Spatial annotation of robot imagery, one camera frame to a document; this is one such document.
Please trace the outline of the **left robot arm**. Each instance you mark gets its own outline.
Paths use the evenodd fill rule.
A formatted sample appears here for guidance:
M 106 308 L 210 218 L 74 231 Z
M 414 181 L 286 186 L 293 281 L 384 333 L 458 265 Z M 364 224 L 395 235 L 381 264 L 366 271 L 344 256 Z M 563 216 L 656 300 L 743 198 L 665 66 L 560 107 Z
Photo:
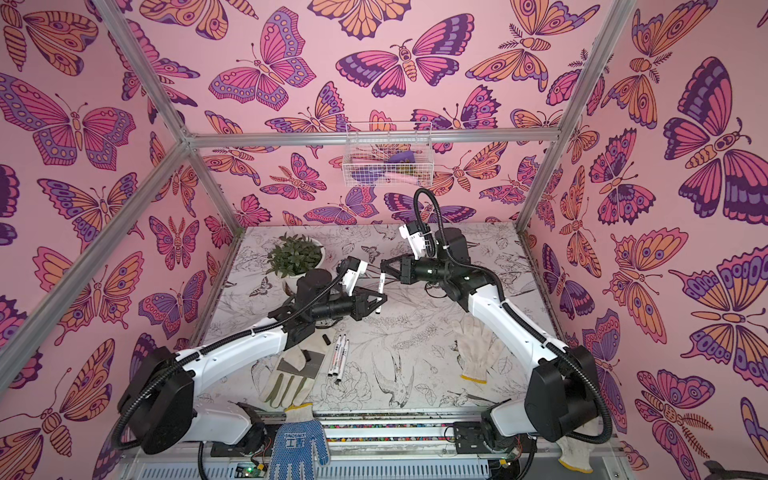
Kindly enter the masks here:
M 296 348 L 315 333 L 319 321 L 345 317 L 360 321 L 387 302 L 386 294 L 363 287 L 334 294 L 343 278 L 342 273 L 332 276 L 325 269 L 314 269 L 298 281 L 293 296 L 247 329 L 197 348 L 152 351 L 118 402 L 111 446 L 157 454 L 191 441 L 191 435 L 201 433 L 215 416 L 193 406 L 214 383 L 262 358 Z

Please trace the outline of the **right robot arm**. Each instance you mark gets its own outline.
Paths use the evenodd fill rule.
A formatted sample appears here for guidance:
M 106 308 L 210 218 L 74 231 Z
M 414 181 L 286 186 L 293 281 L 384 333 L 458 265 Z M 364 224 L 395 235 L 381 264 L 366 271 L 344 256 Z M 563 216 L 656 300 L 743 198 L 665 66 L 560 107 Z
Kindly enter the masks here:
M 506 298 L 500 277 L 472 263 L 461 230 L 445 226 L 431 190 L 417 188 L 412 209 L 412 219 L 400 228 L 411 251 L 382 261 L 382 271 L 403 285 L 438 286 L 471 316 L 470 324 L 460 326 L 456 341 L 464 360 L 463 379 L 485 382 L 496 353 L 511 353 L 525 370 L 524 397 L 486 412 L 490 438 L 530 435 L 550 442 L 608 442 L 613 421 L 593 355 L 550 335 Z

